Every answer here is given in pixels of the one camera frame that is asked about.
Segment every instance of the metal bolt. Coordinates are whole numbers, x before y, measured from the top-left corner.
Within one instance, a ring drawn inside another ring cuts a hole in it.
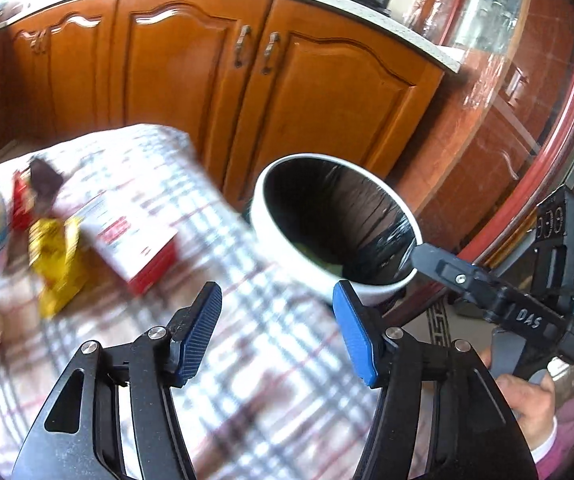
[[[149,339],[162,339],[166,336],[166,328],[164,326],[155,326],[147,332]]]
[[[80,347],[80,351],[83,354],[93,354],[97,349],[98,343],[96,341],[87,341]]]
[[[465,341],[464,339],[458,339],[455,346],[458,352],[469,352],[471,350],[469,341]]]
[[[398,328],[397,326],[390,326],[385,330],[385,335],[389,339],[397,340],[403,338],[404,332],[403,329]]]

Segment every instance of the yellow wrapper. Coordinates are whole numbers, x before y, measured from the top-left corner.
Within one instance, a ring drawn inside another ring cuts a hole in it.
[[[82,262],[80,219],[64,222],[41,219],[29,230],[29,263],[45,286],[40,293],[40,315],[52,317],[83,288],[87,273]]]

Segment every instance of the cardboard box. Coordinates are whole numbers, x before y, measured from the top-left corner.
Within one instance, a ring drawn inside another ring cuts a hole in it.
[[[119,192],[101,193],[74,216],[84,237],[137,296],[177,261],[177,232]]]

